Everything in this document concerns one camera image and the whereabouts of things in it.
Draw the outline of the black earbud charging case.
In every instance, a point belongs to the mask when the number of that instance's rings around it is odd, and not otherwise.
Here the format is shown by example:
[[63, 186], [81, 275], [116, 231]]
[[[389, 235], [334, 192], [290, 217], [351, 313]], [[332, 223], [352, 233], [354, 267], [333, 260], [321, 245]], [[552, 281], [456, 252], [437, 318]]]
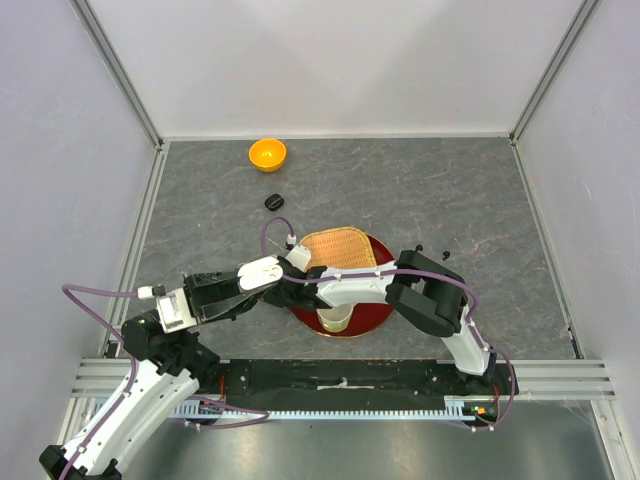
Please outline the black earbud charging case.
[[275, 212], [284, 205], [284, 198], [280, 194], [271, 194], [264, 200], [264, 206], [268, 211]]

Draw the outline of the white earbud charging case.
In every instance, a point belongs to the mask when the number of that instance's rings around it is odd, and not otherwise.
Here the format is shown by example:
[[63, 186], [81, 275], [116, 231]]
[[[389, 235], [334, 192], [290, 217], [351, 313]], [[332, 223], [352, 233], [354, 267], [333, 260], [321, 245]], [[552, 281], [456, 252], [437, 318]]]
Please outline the white earbud charging case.
[[283, 268], [275, 256], [266, 256], [242, 265], [238, 272], [241, 291], [251, 291], [278, 282], [283, 276]]

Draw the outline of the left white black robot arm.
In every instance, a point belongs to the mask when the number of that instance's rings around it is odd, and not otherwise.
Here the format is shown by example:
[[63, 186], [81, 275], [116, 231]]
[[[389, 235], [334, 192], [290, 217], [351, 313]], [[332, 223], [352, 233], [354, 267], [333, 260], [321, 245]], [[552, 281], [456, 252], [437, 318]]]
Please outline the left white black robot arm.
[[154, 309], [124, 322], [117, 340], [130, 369], [89, 423], [63, 445], [50, 445], [39, 462], [52, 479], [119, 479], [149, 437], [191, 395], [219, 382], [220, 359], [193, 328], [251, 309], [282, 277], [279, 266], [247, 264], [228, 273], [185, 277], [172, 291], [141, 287]]

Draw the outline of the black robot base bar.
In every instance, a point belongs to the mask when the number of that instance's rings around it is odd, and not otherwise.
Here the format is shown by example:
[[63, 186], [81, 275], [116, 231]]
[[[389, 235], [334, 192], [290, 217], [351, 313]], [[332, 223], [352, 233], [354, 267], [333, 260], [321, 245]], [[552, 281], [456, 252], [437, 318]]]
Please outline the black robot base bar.
[[227, 396], [284, 391], [311, 392], [331, 387], [376, 391], [425, 392], [442, 396], [509, 396], [519, 393], [516, 375], [504, 363], [490, 359], [479, 376], [437, 360], [279, 360], [221, 361], [200, 380], [201, 393]]

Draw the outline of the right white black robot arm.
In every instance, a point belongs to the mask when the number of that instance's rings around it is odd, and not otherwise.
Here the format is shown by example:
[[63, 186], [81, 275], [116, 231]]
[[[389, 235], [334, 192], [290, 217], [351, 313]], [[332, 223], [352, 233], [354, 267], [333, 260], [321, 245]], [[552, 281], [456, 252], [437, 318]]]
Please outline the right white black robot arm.
[[478, 293], [420, 252], [405, 250], [396, 260], [355, 269], [317, 266], [303, 272], [283, 257], [277, 266], [282, 275], [264, 294], [267, 304], [307, 310], [387, 305], [419, 331], [443, 341], [465, 391], [481, 393], [493, 383], [496, 354], [474, 323]]

